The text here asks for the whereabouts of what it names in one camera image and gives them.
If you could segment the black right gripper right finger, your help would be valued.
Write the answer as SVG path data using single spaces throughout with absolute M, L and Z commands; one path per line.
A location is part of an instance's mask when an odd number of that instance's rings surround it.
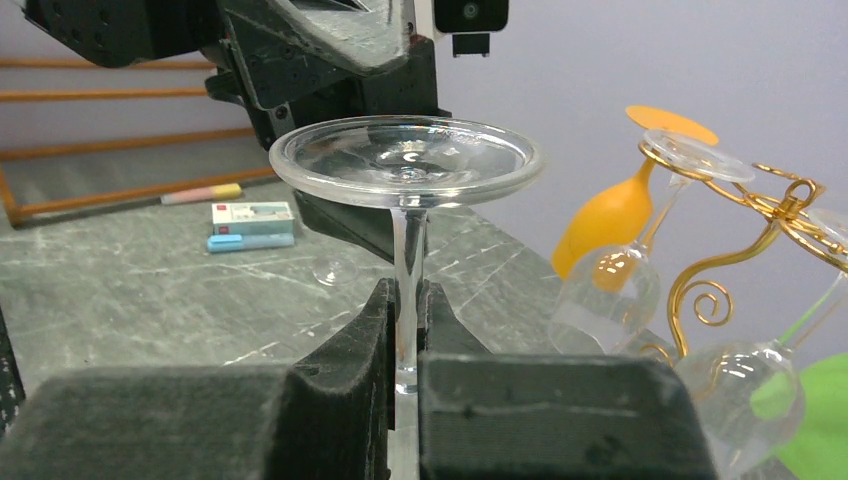
M 678 375 L 622 356 L 495 354 L 418 289 L 422 479 L 714 479 Z

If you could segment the green plastic wine glass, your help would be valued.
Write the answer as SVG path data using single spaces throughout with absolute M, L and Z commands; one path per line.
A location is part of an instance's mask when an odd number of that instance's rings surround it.
M 831 317 L 847 321 L 847 275 L 831 286 L 781 336 L 792 351 Z M 847 353 L 820 359 L 800 372 L 806 410 L 793 438 L 776 451 L 777 459 L 797 479 L 847 477 Z

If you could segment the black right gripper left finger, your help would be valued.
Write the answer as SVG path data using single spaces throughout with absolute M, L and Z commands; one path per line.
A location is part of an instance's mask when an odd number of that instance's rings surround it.
M 88 368 L 44 382 L 5 479 L 386 479 L 394 288 L 291 365 Z

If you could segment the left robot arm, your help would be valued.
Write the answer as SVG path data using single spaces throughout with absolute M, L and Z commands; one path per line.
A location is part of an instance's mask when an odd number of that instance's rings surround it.
M 299 127 L 437 115 L 435 45 L 409 1 L 25 1 L 24 17 L 91 63 L 198 52 L 210 98 L 243 107 L 263 148 Z

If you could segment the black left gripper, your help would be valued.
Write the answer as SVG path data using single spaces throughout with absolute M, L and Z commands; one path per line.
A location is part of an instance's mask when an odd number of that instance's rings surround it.
M 291 130 L 328 120 L 451 115 L 439 106 L 434 41 L 412 36 L 408 52 L 404 1 L 220 1 L 218 6 L 230 46 L 220 48 L 205 89 L 216 101 L 244 108 L 264 149 Z M 394 261 L 389 210 L 305 192 L 295 192 L 294 199 L 310 230 Z

